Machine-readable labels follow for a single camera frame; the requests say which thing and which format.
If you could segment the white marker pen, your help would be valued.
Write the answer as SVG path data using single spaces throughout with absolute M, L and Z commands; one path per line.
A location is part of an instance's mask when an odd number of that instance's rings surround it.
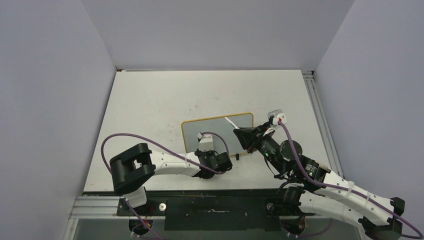
M 227 116 L 224 117 L 224 119 L 234 128 L 234 129 L 239 129 L 239 127 L 231 120 L 229 119 Z

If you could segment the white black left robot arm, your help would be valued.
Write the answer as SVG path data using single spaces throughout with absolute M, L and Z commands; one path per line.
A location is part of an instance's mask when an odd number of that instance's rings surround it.
M 114 156 L 109 161 L 113 192 L 124 196 L 129 208 L 136 215 L 149 210 L 144 184 L 153 176 L 185 175 L 200 179 L 211 179 L 214 175 L 232 169 L 233 164 L 226 152 L 214 150 L 185 154 L 152 151 L 146 143 L 139 143 Z

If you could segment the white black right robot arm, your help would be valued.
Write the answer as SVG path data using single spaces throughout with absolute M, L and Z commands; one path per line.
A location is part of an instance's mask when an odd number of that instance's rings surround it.
M 403 237 L 403 199 L 366 191 L 305 156 L 281 121 L 257 127 L 235 127 L 233 133 L 244 150 L 258 151 L 281 177 L 287 178 L 290 187 L 282 197 L 287 213 L 300 211 L 343 221 L 362 229 L 372 240 Z

